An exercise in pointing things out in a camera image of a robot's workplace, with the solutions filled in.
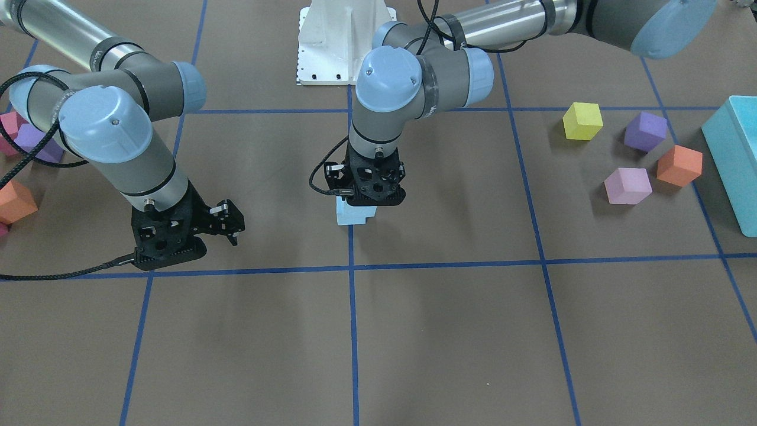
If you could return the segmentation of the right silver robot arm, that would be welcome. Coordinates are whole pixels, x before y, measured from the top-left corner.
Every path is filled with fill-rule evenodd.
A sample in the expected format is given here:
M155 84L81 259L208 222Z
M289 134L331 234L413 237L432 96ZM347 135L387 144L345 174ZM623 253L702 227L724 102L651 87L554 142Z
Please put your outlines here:
M143 253L170 253L198 243L201 234L237 245L243 215L227 199L206 205L153 126L205 104L205 80L194 65L163 62L64 1L3 1L2 25L89 68L74 75L32 66L2 84L16 112L44 133L2 186L57 137L130 203Z

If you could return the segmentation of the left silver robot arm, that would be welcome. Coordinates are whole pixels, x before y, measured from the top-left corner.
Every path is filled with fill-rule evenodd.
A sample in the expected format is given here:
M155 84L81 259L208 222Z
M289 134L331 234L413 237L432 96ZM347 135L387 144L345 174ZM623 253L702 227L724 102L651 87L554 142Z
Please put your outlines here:
M405 173L397 145L406 122L489 96L489 53L541 36L581 33L639 57L664 59L706 26L715 1L498 1L428 17L428 26L387 22L376 32L356 84L344 175L390 192Z

